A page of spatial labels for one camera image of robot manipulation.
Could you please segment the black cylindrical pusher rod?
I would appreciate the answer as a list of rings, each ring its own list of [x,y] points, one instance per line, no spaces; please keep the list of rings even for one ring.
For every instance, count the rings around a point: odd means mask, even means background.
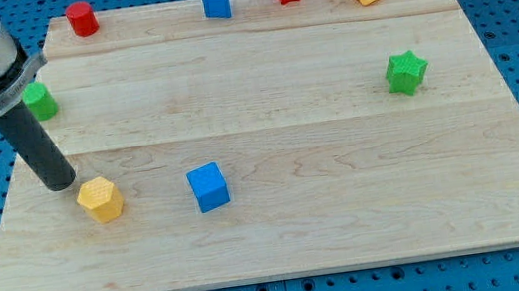
[[[0,117],[0,133],[48,189],[74,183],[75,170],[23,102]]]

